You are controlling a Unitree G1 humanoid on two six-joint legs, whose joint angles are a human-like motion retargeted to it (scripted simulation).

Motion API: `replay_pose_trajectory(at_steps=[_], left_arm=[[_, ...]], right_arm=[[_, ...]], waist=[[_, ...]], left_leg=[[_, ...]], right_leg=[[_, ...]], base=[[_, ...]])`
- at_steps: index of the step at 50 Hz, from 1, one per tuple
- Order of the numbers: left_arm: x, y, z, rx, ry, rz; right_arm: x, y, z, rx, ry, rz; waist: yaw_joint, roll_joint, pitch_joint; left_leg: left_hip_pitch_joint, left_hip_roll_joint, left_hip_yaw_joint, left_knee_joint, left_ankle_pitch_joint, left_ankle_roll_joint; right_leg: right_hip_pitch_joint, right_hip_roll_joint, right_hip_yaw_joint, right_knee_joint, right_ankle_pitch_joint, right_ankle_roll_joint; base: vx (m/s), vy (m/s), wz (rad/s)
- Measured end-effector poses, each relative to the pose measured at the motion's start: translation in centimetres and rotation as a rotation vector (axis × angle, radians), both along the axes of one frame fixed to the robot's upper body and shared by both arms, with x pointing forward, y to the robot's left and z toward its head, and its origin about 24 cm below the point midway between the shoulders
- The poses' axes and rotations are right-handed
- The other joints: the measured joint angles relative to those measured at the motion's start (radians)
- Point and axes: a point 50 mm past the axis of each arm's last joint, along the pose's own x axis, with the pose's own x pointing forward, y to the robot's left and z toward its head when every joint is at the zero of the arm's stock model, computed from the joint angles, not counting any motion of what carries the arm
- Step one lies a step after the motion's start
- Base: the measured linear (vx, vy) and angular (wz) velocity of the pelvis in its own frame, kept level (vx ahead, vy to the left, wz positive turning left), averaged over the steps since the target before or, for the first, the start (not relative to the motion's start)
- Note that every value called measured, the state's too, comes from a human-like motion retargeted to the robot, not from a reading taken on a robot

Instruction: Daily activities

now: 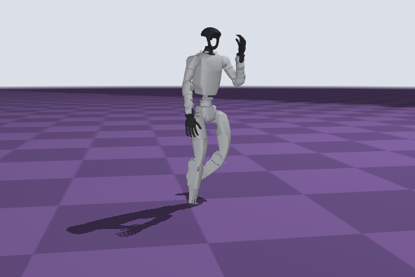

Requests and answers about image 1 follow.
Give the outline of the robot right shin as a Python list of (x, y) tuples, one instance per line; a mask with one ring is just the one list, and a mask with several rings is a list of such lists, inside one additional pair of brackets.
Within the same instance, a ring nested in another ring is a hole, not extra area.
[(200, 169), (198, 170), (198, 166), (195, 160), (189, 160), (187, 171), (187, 185), (189, 186), (189, 203), (191, 204), (192, 202), (194, 204), (194, 200), (196, 202), (198, 190), (202, 181), (202, 173), (203, 164), (200, 165)]

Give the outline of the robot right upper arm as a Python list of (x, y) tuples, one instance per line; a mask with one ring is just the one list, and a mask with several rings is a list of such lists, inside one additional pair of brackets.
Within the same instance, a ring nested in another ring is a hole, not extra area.
[[(200, 55), (189, 56), (186, 60), (186, 70), (184, 74), (184, 81), (183, 83), (188, 80), (190, 85), (190, 90), (193, 91), (195, 85), (191, 82), (192, 78), (194, 77), (196, 67), (200, 64)], [(183, 84), (182, 84), (183, 86)]]

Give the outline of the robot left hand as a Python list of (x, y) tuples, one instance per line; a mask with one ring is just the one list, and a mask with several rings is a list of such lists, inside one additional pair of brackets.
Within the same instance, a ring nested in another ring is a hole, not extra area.
[(246, 40), (241, 35), (236, 34), (236, 36), (238, 36), (240, 39), (240, 43), (238, 39), (236, 39), (238, 46), (239, 46), (239, 52), (237, 53), (237, 56), (239, 56), (239, 62), (242, 63), (244, 61), (244, 56), (245, 56), (244, 52), (246, 49)]

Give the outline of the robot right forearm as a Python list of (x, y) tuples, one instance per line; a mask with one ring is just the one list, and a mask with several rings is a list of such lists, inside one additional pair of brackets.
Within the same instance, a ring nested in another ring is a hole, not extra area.
[(190, 90), (190, 85), (191, 85), (191, 83), (188, 80), (186, 80), (183, 83), (183, 86), (182, 86), (182, 95), (184, 97), (184, 106), (185, 106), (186, 115), (192, 113), (191, 109), (194, 106), (194, 104), (193, 104), (193, 92)]

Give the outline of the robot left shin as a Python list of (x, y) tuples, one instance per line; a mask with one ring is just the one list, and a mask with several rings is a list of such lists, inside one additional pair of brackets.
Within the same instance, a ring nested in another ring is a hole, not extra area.
[[(226, 162), (224, 162), (226, 163)], [(203, 166), (203, 173), (202, 173), (202, 180), (214, 173), (219, 167), (221, 167), (224, 163), (216, 164), (212, 158)]]

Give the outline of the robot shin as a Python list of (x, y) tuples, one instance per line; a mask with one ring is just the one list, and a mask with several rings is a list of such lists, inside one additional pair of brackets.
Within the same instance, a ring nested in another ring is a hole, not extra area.
[(198, 190), (202, 181), (202, 173), (203, 164), (200, 165), (200, 169), (198, 170), (198, 166), (195, 160), (189, 160), (187, 171), (187, 185), (189, 186), (189, 203), (191, 204), (192, 202), (194, 204), (194, 200), (196, 202)]
[[(224, 162), (226, 163), (226, 162)], [(221, 167), (224, 163), (216, 164), (212, 158), (203, 166), (203, 173), (202, 173), (202, 180), (214, 173), (219, 167)]]

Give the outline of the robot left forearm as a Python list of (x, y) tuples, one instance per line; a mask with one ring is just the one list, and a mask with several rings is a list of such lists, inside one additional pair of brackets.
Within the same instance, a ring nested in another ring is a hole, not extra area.
[(239, 62), (239, 56), (235, 57), (235, 61), (236, 61), (236, 74), (235, 76), (237, 78), (240, 79), (244, 79), (245, 80), (245, 72), (244, 72), (244, 61), (242, 63)]

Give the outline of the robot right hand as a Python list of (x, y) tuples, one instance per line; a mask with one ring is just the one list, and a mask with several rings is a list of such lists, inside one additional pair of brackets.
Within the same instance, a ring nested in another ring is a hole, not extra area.
[[(198, 124), (198, 122), (196, 121), (196, 119), (194, 118), (195, 114), (194, 114), (193, 108), (191, 110), (192, 110), (192, 113), (191, 114), (187, 114), (187, 115), (185, 114), (185, 117), (187, 118), (186, 121), (185, 121), (185, 132), (186, 132), (186, 135), (187, 136), (190, 135), (191, 137), (192, 137), (192, 135), (191, 135), (191, 132), (192, 132), (193, 136), (196, 137), (195, 136), (195, 133), (197, 134), (197, 136), (199, 136), (198, 135), (198, 132), (196, 130), (196, 124), (199, 127), (199, 129), (202, 129), (202, 128)], [(188, 130), (189, 130), (189, 135), (188, 135), (188, 132), (187, 132), (187, 127), (188, 127)], [(193, 127), (194, 127), (194, 130), (195, 130), (195, 133), (194, 133)]]

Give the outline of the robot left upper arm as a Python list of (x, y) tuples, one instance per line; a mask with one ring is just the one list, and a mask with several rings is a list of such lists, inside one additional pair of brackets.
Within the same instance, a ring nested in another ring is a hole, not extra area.
[(240, 78), (237, 78), (235, 76), (236, 70), (231, 65), (230, 59), (227, 56), (221, 56), (221, 57), (223, 59), (222, 68), (226, 72), (226, 74), (231, 78), (231, 80), (233, 81), (233, 85), (235, 87), (239, 87), (242, 84), (244, 84), (244, 79), (243, 78), (240, 79)]

